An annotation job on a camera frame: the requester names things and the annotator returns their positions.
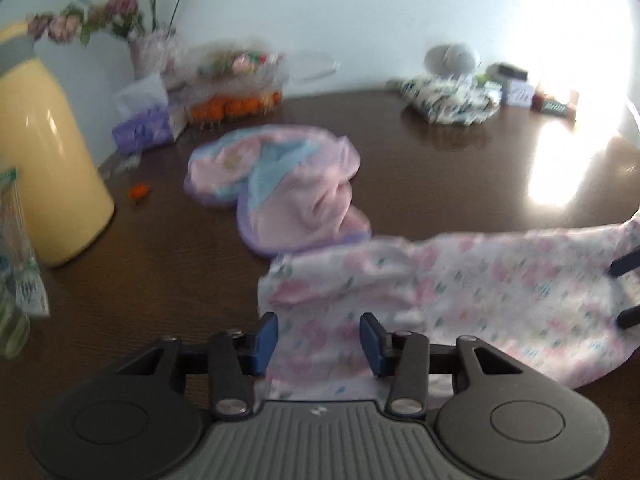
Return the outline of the pink floral dress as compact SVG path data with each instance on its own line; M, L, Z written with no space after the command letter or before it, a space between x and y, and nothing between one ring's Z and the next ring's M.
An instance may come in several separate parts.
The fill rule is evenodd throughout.
M370 312L386 330L434 344L472 335L578 388L638 349L616 316L639 301L639 279L611 262L639 244L639 222L525 233L449 233L424 242L375 237L285 255L258 283L258 306L279 320L264 395L276 400L386 397L359 342Z

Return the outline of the pink and blue garment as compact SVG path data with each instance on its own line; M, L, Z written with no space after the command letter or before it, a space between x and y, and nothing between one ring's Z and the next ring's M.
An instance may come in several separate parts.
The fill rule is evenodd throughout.
M203 206L233 206L245 245L273 258L371 236L352 204L360 164L349 138L319 127L236 129L193 151L184 190Z

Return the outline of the red brown small box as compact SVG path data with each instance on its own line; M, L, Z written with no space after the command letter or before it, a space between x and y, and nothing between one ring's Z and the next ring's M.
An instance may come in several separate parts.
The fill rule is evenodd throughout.
M576 91L551 94L538 89L532 99L532 109L540 114L574 120L579 94Z

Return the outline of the small orange scrap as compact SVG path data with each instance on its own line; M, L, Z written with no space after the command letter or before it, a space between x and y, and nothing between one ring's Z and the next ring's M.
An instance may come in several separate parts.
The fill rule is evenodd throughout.
M145 200L151 192L151 188L148 184L138 183L133 185L128 191L128 200L131 203L141 203L142 200Z

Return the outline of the white printed small box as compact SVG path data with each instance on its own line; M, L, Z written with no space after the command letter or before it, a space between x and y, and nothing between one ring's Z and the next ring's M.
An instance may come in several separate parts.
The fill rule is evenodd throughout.
M529 108L534 94L535 88L527 81L507 79L502 84L502 104L505 106Z

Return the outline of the green white small box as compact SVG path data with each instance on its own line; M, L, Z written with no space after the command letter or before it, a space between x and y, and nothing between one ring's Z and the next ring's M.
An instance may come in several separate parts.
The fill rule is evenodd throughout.
M499 81L493 80L487 74L475 76L476 88L486 94L492 102L500 104L502 101L503 88Z

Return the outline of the small black box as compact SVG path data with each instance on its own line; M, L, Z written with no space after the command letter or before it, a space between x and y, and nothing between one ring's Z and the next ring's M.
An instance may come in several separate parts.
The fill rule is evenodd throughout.
M528 79L527 70L522 70L521 68L506 63L498 63L495 66L495 72L497 75L504 78L521 81L526 81Z

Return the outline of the yellow thermos jug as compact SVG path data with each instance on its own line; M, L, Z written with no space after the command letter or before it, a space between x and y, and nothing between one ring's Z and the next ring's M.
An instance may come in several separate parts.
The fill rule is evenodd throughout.
M1 159L17 170L26 230L46 266L76 258L112 220L114 200L24 22L1 29Z

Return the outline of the white blue patterned folded cloth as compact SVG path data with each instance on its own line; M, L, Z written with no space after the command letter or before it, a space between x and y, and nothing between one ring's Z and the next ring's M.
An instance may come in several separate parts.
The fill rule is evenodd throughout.
M429 124L482 124L494 116L500 104L476 88L475 76L416 76L399 86L400 95Z

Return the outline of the purple tissue pack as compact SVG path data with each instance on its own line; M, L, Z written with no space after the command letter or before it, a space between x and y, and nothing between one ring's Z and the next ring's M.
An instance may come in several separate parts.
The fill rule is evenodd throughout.
M174 144L188 125L183 107L171 104L160 73L140 79L113 96L119 123L112 136L122 156Z

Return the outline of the plastic bag with oranges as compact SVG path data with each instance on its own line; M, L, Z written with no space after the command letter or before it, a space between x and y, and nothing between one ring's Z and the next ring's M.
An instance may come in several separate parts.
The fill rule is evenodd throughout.
M329 53L274 50L260 41L212 42L174 55L164 73L170 102L191 125L219 126L269 114L287 84L333 76L340 63Z

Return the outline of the white robot figurine speaker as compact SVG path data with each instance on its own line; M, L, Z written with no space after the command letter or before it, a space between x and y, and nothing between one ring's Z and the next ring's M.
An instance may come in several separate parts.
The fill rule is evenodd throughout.
M480 66L480 55L468 44L440 44L427 51L425 67L442 76L473 75Z

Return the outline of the pink flower bouquet vase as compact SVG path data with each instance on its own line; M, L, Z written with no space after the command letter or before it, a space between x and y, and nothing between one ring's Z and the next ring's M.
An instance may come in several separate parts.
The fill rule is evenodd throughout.
M137 79L163 75L179 50L175 21L181 1L176 0L169 20L163 23L158 17L158 0L74 0L58 13L28 18L27 33L33 40L46 38L54 44L77 40L86 46L93 36L105 32L126 41Z

